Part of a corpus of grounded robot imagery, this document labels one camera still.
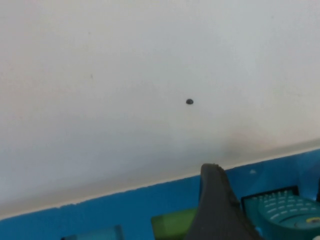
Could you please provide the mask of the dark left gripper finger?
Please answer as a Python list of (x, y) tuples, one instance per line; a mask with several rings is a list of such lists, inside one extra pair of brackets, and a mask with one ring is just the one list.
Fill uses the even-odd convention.
[(227, 174), (217, 164), (200, 170), (199, 205), (185, 240), (261, 240), (252, 222), (241, 210)]

